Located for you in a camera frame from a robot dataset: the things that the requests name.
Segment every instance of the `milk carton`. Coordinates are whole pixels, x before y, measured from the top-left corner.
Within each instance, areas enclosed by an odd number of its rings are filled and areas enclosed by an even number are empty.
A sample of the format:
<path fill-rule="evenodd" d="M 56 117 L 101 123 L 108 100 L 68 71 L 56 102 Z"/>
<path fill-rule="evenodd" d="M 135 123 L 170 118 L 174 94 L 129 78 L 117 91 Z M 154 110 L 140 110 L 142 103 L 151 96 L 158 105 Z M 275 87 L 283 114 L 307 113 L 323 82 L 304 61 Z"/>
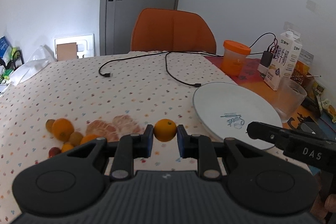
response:
<path fill-rule="evenodd" d="M 300 34 L 287 31 L 280 35 L 265 77 L 266 84 L 273 90 L 278 89 L 282 77 L 292 76 L 301 49 Z"/>

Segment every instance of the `orange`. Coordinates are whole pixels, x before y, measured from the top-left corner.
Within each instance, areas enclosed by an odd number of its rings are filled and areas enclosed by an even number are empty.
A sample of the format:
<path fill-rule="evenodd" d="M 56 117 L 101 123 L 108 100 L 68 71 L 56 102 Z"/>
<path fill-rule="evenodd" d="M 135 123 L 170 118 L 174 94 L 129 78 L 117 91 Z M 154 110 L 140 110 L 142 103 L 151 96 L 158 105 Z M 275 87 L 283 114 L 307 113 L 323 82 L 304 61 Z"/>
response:
<path fill-rule="evenodd" d="M 62 146 L 61 151 L 62 151 L 62 153 L 64 153 L 64 152 L 67 152 L 67 151 L 69 151 L 69 150 L 71 150 L 71 149 L 73 149 L 73 148 L 74 148 L 74 146 L 73 146 L 71 143 L 65 143 L 65 144 Z"/>
<path fill-rule="evenodd" d="M 176 135 L 176 124 L 172 120 L 162 119 L 154 126 L 154 136 L 160 142 L 169 142 Z"/>
<path fill-rule="evenodd" d="M 82 138 L 83 138 L 83 135 L 75 131 L 74 133 L 70 135 L 69 143 L 71 143 L 73 146 L 77 146 L 81 143 Z"/>
<path fill-rule="evenodd" d="M 96 135 L 96 134 L 90 134 L 90 135 L 86 135 L 82 138 L 81 140 L 81 143 L 80 144 L 83 144 L 83 143 L 87 143 L 89 141 L 92 141 L 96 138 L 99 138 L 100 136 Z"/>
<path fill-rule="evenodd" d="M 52 133 L 52 128 L 53 128 L 53 124 L 54 124 L 55 120 L 53 119 L 50 119 L 50 120 L 47 120 L 47 122 L 45 123 L 45 128 L 50 132 Z"/>
<path fill-rule="evenodd" d="M 70 135 L 75 131 L 72 123 L 64 118 L 57 119 L 51 128 L 54 137 L 60 141 L 67 142 Z"/>

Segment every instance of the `orange lid container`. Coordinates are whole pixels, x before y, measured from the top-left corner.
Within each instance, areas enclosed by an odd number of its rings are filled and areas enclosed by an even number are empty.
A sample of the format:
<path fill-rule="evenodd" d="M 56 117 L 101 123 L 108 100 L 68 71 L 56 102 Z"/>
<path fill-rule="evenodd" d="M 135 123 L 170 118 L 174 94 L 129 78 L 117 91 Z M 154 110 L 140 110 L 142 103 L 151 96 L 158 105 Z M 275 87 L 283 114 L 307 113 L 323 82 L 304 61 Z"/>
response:
<path fill-rule="evenodd" d="M 224 41 L 224 48 L 229 51 L 236 52 L 238 54 L 249 55 L 251 53 L 251 49 L 244 44 L 241 44 L 232 40 Z"/>
<path fill-rule="evenodd" d="M 236 41 L 224 41 L 224 56 L 220 69 L 229 76 L 238 76 L 251 49 Z"/>

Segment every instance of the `orange lid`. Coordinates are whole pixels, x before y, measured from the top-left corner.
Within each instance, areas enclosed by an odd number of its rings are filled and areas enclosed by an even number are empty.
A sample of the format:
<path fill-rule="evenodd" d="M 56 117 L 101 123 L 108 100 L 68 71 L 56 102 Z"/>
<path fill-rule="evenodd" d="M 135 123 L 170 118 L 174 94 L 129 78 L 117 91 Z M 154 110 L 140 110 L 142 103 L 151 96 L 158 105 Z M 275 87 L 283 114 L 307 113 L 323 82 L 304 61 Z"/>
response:
<path fill-rule="evenodd" d="M 229 51 L 236 52 L 238 54 L 249 55 L 251 49 L 244 44 L 241 44 L 232 40 L 224 41 L 224 48 L 227 48 Z"/>

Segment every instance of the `cardboard box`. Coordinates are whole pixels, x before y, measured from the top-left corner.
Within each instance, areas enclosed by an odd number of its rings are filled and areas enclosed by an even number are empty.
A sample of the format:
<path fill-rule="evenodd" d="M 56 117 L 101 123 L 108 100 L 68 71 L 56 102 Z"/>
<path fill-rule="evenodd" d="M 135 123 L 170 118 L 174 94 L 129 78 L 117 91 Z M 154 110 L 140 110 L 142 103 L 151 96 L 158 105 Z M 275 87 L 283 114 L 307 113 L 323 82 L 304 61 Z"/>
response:
<path fill-rule="evenodd" d="M 65 61 L 77 58 L 77 44 L 67 43 L 56 45 L 57 61 Z"/>
<path fill-rule="evenodd" d="M 308 74 L 309 68 L 311 67 L 311 64 L 313 63 L 313 59 L 314 56 L 312 54 L 302 49 L 299 59 L 295 65 L 295 69 L 302 75 L 306 76 Z"/>
<path fill-rule="evenodd" d="M 291 31 L 280 35 L 271 64 L 266 73 L 265 82 L 277 90 L 282 77 L 290 78 L 300 56 L 302 43 L 300 37 Z"/>

